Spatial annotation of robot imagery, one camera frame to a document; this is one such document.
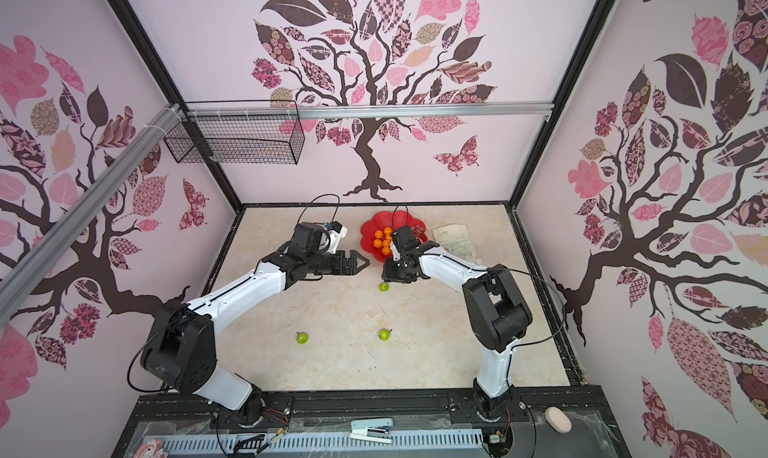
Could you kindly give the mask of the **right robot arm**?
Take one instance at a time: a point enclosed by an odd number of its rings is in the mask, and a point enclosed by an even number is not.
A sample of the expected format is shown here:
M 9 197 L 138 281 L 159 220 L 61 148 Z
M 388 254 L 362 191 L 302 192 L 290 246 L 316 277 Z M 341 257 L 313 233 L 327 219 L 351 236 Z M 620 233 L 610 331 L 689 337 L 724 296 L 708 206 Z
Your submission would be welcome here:
M 511 271 L 502 264 L 487 267 L 459 258 L 436 242 L 421 241 L 409 226 L 393 232 L 391 245 L 382 271 L 385 282 L 434 279 L 463 295 L 471 330 L 483 346 L 473 401 L 480 417 L 498 419 L 513 400 L 510 371 L 515 347 L 533 322 Z

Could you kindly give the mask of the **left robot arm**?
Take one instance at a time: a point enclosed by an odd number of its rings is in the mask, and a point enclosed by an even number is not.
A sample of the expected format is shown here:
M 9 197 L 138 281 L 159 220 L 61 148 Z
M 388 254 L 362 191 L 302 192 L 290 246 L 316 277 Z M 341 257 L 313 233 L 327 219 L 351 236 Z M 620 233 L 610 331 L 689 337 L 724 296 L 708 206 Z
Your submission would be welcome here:
M 299 222 L 288 242 L 243 276 L 188 302 L 162 305 L 129 366 L 140 365 L 182 395 L 212 402 L 242 426 L 258 424 L 266 410 L 263 392 L 219 363 L 217 339 L 246 312 L 298 282 L 355 276 L 367 268 L 370 260 L 358 251 L 338 248 L 346 233 L 337 221 Z

